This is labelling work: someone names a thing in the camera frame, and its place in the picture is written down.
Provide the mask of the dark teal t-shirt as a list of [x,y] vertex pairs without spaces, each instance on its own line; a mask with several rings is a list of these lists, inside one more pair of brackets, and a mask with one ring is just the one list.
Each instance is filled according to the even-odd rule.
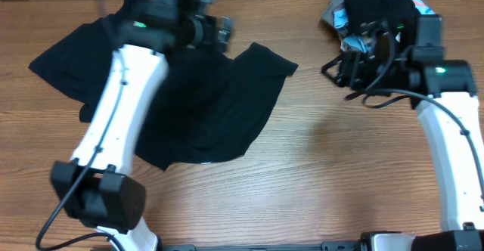
[[[110,66],[100,21],[85,23],[50,47],[30,69],[82,102],[91,121]],[[135,154],[166,169],[172,163],[220,163],[243,156],[265,127],[285,79],[297,65],[259,44],[236,58],[204,51],[175,56],[154,97]]]

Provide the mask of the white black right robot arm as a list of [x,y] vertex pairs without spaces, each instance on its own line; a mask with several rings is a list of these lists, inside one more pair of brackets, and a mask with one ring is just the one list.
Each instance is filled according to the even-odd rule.
[[351,98],[375,96],[385,105],[409,100],[430,147],[439,187],[438,233],[364,232],[357,240],[323,243],[325,250],[481,250],[483,248],[483,139],[473,72],[448,60],[442,19],[420,15],[391,30],[387,22],[363,25],[374,49],[346,51],[321,68]]

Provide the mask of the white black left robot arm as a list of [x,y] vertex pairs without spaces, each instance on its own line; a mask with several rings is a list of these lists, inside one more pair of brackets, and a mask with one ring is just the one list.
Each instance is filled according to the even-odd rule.
[[167,56],[183,48],[225,51],[232,23],[211,17],[215,0],[145,0],[118,29],[104,22],[112,63],[91,124],[67,163],[56,162],[51,184],[58,212],[91,228],[114,250],[160,250],[143,217],[144,186],[131,177],[135,145],[158,88]]

